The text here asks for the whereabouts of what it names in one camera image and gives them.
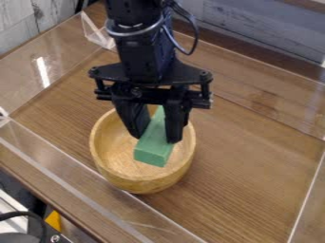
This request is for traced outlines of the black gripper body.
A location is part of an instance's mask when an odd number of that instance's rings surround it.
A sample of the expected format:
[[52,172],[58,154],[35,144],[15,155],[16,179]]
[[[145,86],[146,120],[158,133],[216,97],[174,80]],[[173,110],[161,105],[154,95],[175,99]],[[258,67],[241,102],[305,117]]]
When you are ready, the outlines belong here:
[[212,107],[213,75],[182,63],[170,26],[109,27],[119,61],[89,71],[101,100],[115,103],[177,104],[183,110]]

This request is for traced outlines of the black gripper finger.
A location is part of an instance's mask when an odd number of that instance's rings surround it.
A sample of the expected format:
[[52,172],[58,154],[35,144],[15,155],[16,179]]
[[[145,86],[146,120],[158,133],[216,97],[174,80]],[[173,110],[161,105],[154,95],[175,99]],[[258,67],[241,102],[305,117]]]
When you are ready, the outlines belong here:
[[115,100],[113,104],[127,131],[134,138],[139,139],[151,121],[147,105],[123,100]]
[[181,100],[169,100],[163,105],[163,112],[166,140],[169,143],[177,143],[183,139],[190,107]]

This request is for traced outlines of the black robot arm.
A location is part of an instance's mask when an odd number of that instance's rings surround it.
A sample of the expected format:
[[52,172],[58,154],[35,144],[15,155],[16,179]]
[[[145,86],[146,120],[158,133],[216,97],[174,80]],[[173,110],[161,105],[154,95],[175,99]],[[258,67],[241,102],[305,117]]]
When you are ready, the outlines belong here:
[[175,0],[106,0],[106,31],[113,37],[119,62],[89,71],[97,98],[114,104],[130,134],[141,138],[151,121],[150,104],[165,112],[169,143],[183,139],[189,113],[212,107],[209,71],[182,63],[186,55],[173,35],[173,15],[196,18]]

